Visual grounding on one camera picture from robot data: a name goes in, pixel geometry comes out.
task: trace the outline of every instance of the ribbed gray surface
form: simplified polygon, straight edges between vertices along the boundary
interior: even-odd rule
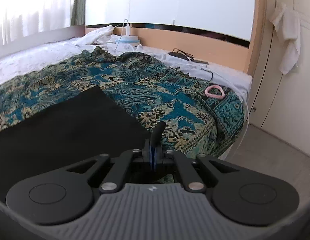
[[[245,240],[266,230],[224,218],[203,194],[188,193],[179,183],[126,184],[118,193],[102,195],[83,217],[39,229],[78,240]]]

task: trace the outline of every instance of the white curtain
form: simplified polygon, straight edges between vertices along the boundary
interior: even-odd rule
[[[0,45],[69,27],[74,0],[0,0]]]

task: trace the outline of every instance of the pink headband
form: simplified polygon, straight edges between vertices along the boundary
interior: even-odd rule
[[[222,93],[222,95],[214,95],[214,94],[209,93],[209,91],[210,91],[212,88],[217,88],[218,90],[220,90],[220,92]],[[224,90],[222,89],[221,86],[219,86],[219,85],[211,85],[211,86],[208,86],[208,87],[205,89],[205,95],[207,95],[208,97],[211,97],[211,98],[223,99],[224,96],[225,96],[225,93],[224,93]]]

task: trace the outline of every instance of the black fabric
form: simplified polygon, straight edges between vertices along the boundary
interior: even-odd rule
[[[15,183],[92,156],[141,149],[150,133],[95,86],[0,132],[0,200]]]

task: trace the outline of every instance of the teal blanket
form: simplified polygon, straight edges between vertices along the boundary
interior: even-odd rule
[[[0,85],[0,131],[95,85],[147,130],[165,121],[164,149],[188,157],[220,156],[243,127],[243,106],[233,90],[223,87],[224,99],[209,98],[209,81],[168,68],[147,54],[116,57],[96,47]]]

